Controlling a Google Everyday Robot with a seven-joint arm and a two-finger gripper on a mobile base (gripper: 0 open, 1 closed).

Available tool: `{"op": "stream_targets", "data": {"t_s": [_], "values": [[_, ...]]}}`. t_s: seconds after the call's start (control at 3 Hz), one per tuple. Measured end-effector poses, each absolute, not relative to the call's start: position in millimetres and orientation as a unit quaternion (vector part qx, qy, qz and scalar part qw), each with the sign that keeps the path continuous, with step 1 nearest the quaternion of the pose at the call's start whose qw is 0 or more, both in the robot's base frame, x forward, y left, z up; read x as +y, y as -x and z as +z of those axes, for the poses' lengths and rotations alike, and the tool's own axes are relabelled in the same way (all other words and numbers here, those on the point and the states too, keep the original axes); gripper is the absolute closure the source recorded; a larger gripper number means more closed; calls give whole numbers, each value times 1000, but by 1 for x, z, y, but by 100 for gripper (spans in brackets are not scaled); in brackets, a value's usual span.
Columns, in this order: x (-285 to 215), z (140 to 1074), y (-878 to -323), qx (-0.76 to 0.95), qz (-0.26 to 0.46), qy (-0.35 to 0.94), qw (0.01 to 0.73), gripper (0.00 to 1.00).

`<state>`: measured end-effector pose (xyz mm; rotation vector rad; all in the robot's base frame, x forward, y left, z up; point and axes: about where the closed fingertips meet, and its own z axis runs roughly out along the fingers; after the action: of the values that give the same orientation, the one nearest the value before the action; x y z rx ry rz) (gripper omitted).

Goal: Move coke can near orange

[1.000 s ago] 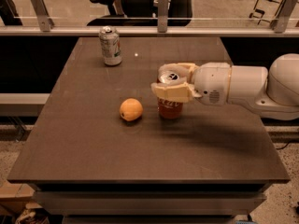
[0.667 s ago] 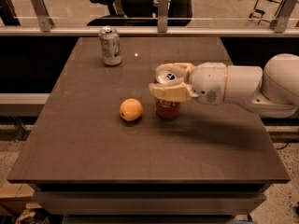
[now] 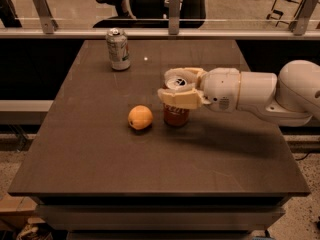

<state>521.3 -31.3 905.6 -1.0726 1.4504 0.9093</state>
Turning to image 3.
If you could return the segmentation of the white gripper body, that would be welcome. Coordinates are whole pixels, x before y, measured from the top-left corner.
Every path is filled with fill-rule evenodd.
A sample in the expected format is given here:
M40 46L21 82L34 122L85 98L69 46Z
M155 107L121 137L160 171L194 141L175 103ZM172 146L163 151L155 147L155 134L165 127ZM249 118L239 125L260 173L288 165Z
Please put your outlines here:
M235 68L216 68L201 79L205 106L214 112L233 112L240 91L240 72Z

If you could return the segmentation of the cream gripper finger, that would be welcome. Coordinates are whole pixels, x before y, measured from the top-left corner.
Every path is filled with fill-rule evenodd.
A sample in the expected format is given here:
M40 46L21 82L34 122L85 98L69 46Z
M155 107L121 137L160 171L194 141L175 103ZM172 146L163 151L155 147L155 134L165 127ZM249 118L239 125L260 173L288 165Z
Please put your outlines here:
M197 87L206 71L202 68L173 68L165 72L164 83L167 88Z
M197 89L194 83L187 84L178 89L160 88L157 93L164 104L176 108L192 110L210 104L204 92Z

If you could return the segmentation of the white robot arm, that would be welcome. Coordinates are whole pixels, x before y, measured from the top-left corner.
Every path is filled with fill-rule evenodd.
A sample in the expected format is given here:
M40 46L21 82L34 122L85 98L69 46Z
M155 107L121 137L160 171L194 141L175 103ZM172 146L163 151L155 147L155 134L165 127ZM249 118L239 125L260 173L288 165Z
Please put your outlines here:
M278 74L236 68L173 68L164 74L161 102L178 109L246 111L280 126L320 120L320 66L291 61Z

